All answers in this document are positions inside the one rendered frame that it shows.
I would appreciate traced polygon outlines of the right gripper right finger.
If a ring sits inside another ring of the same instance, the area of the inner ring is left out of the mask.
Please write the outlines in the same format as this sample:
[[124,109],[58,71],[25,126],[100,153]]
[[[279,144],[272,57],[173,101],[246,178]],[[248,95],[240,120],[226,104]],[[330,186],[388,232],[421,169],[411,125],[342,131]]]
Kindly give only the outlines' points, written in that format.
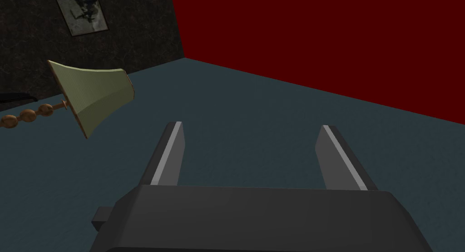
[[315,152],[326,189],[378,190],[336,126],[321,126]]

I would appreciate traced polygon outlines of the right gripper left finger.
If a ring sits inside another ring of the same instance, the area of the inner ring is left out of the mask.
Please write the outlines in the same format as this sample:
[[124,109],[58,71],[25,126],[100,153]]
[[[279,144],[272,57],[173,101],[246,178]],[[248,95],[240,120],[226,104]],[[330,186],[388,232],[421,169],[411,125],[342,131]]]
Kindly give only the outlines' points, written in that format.
[[139,184],[176,186],[184,150],[183,123],[169,122],[164,128]]

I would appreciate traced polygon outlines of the green shade wooden lamp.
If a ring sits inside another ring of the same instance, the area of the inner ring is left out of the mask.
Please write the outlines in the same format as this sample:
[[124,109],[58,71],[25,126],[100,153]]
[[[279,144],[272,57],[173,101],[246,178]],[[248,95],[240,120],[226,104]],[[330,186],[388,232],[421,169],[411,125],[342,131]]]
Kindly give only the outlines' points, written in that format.
[[58,109],[70,109],[81,132],[89,138],[97,126],[120,107],[134,100],[134,86],[123,69],[80,69],[49,60],[48,65],[64,99],[56,105],[25,109],[19,116],[0,118],[0,128],[14,128],[48,117]]

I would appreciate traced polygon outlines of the framed grey wall picture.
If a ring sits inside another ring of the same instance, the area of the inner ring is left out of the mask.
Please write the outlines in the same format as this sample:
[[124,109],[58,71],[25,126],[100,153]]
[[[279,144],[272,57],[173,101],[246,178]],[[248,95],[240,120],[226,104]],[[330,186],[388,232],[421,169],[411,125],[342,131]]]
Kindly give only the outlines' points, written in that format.
[[99,0],[56,0],[72,36],[108,30]]

